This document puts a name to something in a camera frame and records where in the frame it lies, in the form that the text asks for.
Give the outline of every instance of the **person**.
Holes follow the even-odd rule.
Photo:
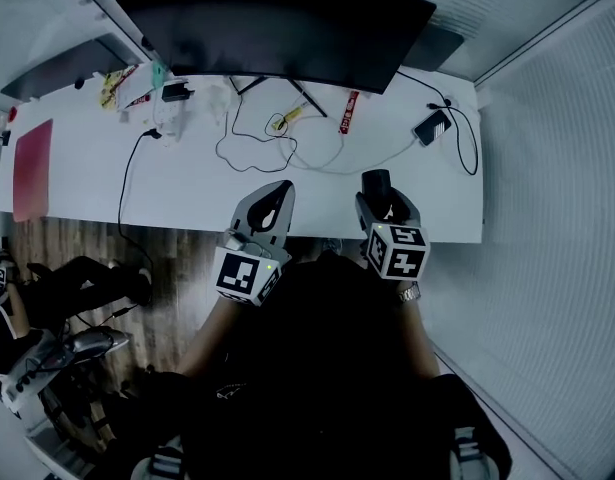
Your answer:
[[[327,250],[289,267],[261,307],[219,298],[177,370],[147,376],[87,478],[142,478],[178,450],[191,479],[449,479],[459,429],[507,478],[504,441],[440,375],[416,301],[396,296],[407,287]]]
[[[59,332],[66,319],[123,297],[139,306],[151,301],[151,273],[145,268],[116,261],[106,266],[87,256],[74,258],[54,271],[37,263],[28,267],[39,279],[13,283],[7,290],[12,302],[23,305],[29,325],[37,329]]]

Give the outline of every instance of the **wristwatch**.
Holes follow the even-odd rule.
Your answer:
[[[398,299],[400,302],[409,302],[410,300],[420,299],[420,289],[418,288],[418,283],[413,281],[409,288],[398,292]]]

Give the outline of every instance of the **monitor stand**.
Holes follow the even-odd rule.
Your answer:
[[[253,89],[258,84],[262,84],[265,80],[267,80],[267,78],[268,77],[266,77],[266,76],[259,76],[258,78],[256,78],[256,80],[254,80],[252,83],[250,83],[247,87],[245,87],[243,89],[240,89],[240,90],[236,89],[236,92],[238,93],[238,96],[242,96],[249,89]],[[298,85],[298,83],[295,80],[292,80],[291,78],[286,78],[285,80],[287,80],[291,85],[293,85],[294,88],[299,93],[301,93],[305,97],[305,99],[314,106],[314,108],[316,110],[318,110],[318,112],[320,113],[321,116],[327,117],[327,114],[325,114],[325,111],[318,106],[318,103],[316,103],[314,101],[314,99],[309,94],[307,94],[307,91],[305,91],[305,89],[303,89],[300,85]]]

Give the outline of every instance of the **wooden floor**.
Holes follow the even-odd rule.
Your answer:
[[[209,286],[214,250],[221,233],[124,226],[125,232],[149,253],[154,261],[154,301],[148,308],[130,311],[110,326],[131,334],[124,347],[105,359],[110,388],[118,389],[123,380],[133,377],[136,368],[153,365],[159,371],[171,370],[177,364],[196,331],[203,324],[217,298]],[[359,241],[345,241],[343,254],[359,257]],[[24,278],[30,273],[28,262],[38,262],[51,269],[72,258],[89,256],[107,263],[149,266],[139,251],[118,235],[116,225],[98,222],[45,218],[14,225],[12,253]],[[295,258],[315,259],[321,240],[290,238],[287,248]],[[83,313],[91,324],[98,324],[127,301]],[[85,329],[76,318],[71,319],[74,332]]]

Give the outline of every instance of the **phone screen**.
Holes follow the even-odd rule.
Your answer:
[[[449,128],[451,121],[442,110],[436,110],[432,115],[416,126],[412,132],[420,139],[423,146],[429,146]]]

